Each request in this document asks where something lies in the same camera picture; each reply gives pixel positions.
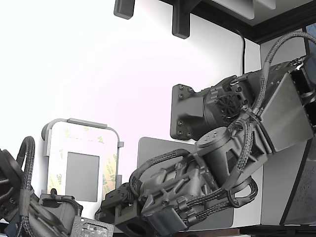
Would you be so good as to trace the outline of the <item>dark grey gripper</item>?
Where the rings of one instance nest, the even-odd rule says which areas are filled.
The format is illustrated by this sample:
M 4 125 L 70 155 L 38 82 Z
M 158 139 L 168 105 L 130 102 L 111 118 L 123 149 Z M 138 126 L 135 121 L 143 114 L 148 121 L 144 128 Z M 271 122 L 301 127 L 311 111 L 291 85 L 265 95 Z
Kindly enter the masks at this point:
M 143 204 L 141 216 L 158 235 L 170 235 L 189 229 L 204 218 L 197 214 L 210 207 L 207 201 L 190 201 L 218 190 L 213 177 L 198 165 L 183 165 L 160 169 L 138 186 L 139 201 Z M 132 203 L 134 194 L 129 184 L 121 184 L 105 195 L 95 220 L 115 221 L 115 206 Z

